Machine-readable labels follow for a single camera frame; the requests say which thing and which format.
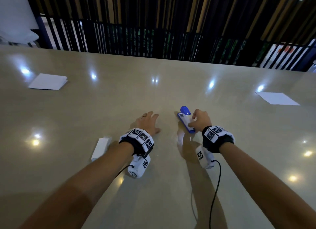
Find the wrist strap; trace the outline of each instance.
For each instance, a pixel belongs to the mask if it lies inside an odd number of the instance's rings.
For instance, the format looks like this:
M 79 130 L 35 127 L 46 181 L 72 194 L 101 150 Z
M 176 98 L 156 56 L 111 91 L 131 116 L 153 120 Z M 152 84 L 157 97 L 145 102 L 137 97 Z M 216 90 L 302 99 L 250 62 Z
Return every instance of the wrist strap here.
M 232 133 L 219 126 L 207 126 L 202 131 L 203 147 L 212 153 L 220 153 L 219 148 L 223 143 L 235 143 Z
M 146 158 L 152 151 L 154 140 L 152 136 L 143 129 L 133 128 L 120 137 L 120 142 L 128 142 L 134 147 L 134 154 Z

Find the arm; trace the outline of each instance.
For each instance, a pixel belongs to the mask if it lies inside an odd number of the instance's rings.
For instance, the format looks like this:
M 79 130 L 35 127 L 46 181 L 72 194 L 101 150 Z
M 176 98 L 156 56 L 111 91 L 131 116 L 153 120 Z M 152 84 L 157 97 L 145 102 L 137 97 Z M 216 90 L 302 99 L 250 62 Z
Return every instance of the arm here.
M 145 113 L 136 120 L 138 128 L 150 135 L 159 116 Z M 134 153 L 133 146 L 122 142 L 69 178 L 22 225 L 21 229 L 81 228 L 97 201 Z
M 207 112 L 197 109 L 191 125 L 203 131 L 212 125 Z M 232 143 L 220 153 L 275 228 L 316 228 L 316 212 L 277 176 Z

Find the black cable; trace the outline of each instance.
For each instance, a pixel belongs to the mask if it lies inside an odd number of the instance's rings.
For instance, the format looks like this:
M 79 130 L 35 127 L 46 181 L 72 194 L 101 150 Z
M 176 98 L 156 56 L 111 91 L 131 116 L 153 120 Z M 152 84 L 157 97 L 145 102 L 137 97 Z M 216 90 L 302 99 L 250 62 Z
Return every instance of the black cable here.
M 210 229 L 211 229 L 212 209 L 213 209 L 213 205 L 214 205 L 214 201 L 215 201 L 215 197 L 216 197 L 216 194 L 217 194 L 217 190 L 218 190 L 218 186 L 219 186 L 219 181 L 221 180 L 221 173 L 222 173 L 222 168 L 221 168 L 221 164 L 219 163 L 219 161 L 213 160 L 213 161 L 211 161 L 211 162 L 218 162 L 218 165 L 219 165 L 219 177 L 218 177 L 218 183 L 217 183 L 217 187 L 216 187 L 215 194 L 214 194 L 214 198 L 213 198 L 212 205 L 211 205 L 210 221 L 209 221 Z
M 132 164 L 129 164 L 128 166 L 124 167 L 124 168 L 118 173 L 118 175 L 120 175 L 121 172 L 124 171 L 124 170 L 125 170 L 126 168 L 128 168 L 129 166 L 131 166 L 132 168 L 135 167 L 135 166 L 133 166 Z

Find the hand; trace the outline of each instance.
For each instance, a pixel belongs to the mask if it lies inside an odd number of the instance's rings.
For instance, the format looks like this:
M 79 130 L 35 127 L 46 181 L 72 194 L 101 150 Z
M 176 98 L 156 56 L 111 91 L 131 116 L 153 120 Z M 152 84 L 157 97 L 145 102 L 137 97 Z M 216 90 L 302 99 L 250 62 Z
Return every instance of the hand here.
M 155 127 L 159 114 L 152 116 L 153 113 L 153 111 L 144 113 L 140 118 L 136 119 L 136 127 L 146 130 L 151 136 L 154 136 L 161 131 L 160 128 Z
M 196 109 L 192 115 L 192 119 L 195 119 L 195 122 L 189 123 L 189 127 L 194 127 L 197 132 L 203 131 L 203 129 L 207 126 L 211 126 L 211 119 L 207 115 L 207 112 Z

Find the glossy table surface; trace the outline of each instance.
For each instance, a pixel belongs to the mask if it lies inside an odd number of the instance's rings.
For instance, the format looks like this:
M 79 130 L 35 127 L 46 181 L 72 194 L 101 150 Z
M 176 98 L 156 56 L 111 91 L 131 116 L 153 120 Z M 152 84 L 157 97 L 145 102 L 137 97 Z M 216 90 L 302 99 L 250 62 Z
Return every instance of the glossy table surface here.
M 69 82 L 59 91 L 29 89 L 39 73 Z M 301 106 L 270 105 L 258 88 Z M 219 167 L 200 167 L 194 148 L 202 136 L 185 133 L 175 115 L 184 105 L 208 111 L 316 209 L 316 74 L 1 46 L 0 100 L 1 228 L 17 227 L 89 164 L 99 138 L 118 140 L 150 110 L 160 114 L 162 132 L 147 170 L 140 179 L 120 174 L 83 228 L 208 228 Z M 212 228 L 272 228 L 223 157 L 215 158 L 222 178 Z

